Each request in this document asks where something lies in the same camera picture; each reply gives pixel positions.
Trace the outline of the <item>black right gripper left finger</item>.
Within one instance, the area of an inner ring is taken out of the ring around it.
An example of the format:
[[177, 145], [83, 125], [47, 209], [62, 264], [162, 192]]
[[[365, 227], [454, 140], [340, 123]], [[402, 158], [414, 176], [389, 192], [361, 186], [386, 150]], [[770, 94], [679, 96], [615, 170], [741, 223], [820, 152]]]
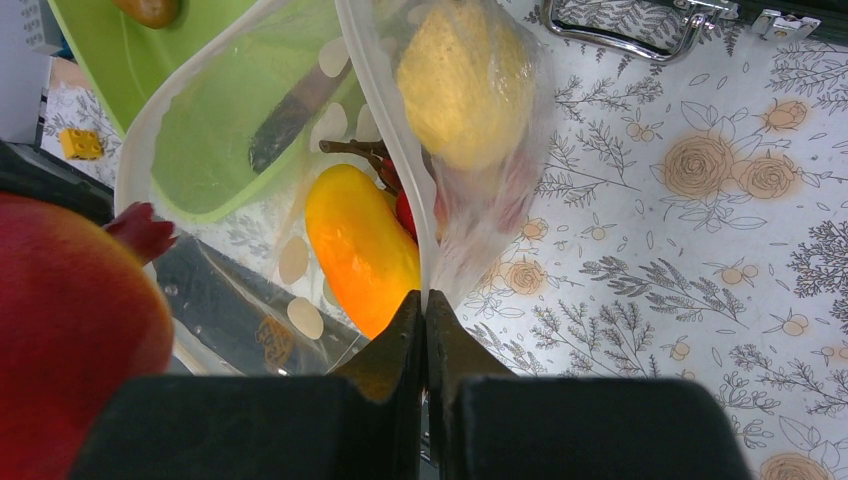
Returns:
[[412, 290], [388, 326], [333, 371], [350, 386], [341, 428], [349, 477], [419, 477], [423, 350], [421, 292]]

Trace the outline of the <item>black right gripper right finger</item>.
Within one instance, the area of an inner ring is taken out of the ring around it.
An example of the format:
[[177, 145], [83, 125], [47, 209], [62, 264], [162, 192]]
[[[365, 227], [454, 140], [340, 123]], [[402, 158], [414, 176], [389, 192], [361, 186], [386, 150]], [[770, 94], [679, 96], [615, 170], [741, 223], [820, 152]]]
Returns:
[[461, 382], [474, 376], [512, 377], [514, 373], [460, 324], [445, 294], [431, 290], [425, 312], [427, 396], [431, 463], [441, 479], [453, 479], [461, 444], [454, 404]]

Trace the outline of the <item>orange yellow mango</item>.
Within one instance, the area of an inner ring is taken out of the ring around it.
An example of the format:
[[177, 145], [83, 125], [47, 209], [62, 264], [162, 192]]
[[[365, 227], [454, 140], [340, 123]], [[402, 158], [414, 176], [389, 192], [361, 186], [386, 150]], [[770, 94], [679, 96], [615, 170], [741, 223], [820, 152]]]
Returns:
[[375, 182], [348, 164], [318, 175], [304, 222], [338, 304], [364, 336], [376, 338], [407, 294], [421, 288], [417, 244]]

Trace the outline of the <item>clear zip top bag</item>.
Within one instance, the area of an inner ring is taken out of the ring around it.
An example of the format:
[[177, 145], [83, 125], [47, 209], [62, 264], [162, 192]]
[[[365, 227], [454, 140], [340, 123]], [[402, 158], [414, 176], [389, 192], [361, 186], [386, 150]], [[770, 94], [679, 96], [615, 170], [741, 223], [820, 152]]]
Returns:
[[[474, 305], [485, 277], [493, 273], [524, 225], [541, 178], [544, 138], [552, 126], [550, 100], [554, 78], [551, 58], [538, 38], [519, 25], [532, 47], [536, 94], [525, 135], [517, 149], [501, 163], [474, 171], [449, 167], [420, 143], [409, 126], [395, 70], [412, 36], [435, 1], [330, 1], [335, 6], [344, 49], [319, 53], [319, 64], [335, 76], [350, 60], [364, 105], [356, 124], [344, 131], [331, 112], [325, 112], [310, 130], [306, 156], [291, 168], [282, 188], [212, 223], [188, 222], [174, 215], [156, 196], [148, 202], [157, 217], [175, 224], [177, 236], [189, 234], [227, 258], [294, 295], [290, 321], [308, 338], [323, 333], [321, 314], [327, 314], [365, 338], [338, 304], [316, 259], [305, 229], [307, 194], [324, 170], [352, 165], [375, 182], [385, 196], [384, 184], [368, 161], [347, 153], [324, 153], [321, 140], [383, 141], [406, 193], [417, 229], [421, 288], [445, 294], [452, 308]], [[437, 241], [434, 214], [437, 192], [448, 206], [448, 222]], [[528, 199], [520, 224], [503, 231], [505, 211]]]

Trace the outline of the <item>yellow lemon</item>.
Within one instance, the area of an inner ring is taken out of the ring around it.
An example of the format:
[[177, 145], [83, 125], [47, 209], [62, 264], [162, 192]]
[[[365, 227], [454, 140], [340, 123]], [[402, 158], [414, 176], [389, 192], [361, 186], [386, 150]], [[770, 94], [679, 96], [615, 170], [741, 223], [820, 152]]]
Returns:
[[395, 70], [409, 126], [460, 171], [504, 161], [520, 144], [536, 94], [531, 45], [495, 1], [435, 1]]

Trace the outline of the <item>red apple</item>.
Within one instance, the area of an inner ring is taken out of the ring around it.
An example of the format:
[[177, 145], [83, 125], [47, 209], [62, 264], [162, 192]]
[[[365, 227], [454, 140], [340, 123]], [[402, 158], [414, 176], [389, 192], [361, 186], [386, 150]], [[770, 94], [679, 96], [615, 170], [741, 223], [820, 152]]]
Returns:
[[127, 380], [170, 364], [171, 312], [145, 266], [176, 240], [136, 202], [100, 226], [1, 197], [1, 475], [63, 479]]

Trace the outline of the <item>purple eggplant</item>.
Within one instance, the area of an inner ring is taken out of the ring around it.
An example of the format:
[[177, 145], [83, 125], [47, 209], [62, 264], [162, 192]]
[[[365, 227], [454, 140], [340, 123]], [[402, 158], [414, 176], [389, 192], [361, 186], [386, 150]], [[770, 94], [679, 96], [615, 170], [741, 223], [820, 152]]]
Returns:
[[256, 174], [263, 173], [297, 139], [351, 69], [352, 62], [347, 60], [338, 74], [328, 76], [316, 64], [291, 87], [251, 138], [248, 160]]

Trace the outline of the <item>brown potato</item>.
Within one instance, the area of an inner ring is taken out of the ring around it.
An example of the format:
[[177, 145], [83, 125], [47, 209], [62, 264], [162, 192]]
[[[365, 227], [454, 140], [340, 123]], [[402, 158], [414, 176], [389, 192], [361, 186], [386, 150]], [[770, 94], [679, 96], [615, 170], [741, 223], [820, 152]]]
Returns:
[[178, 17], [180, 0], [112, 0], [124, 14], [151, 29], [171, 25]]

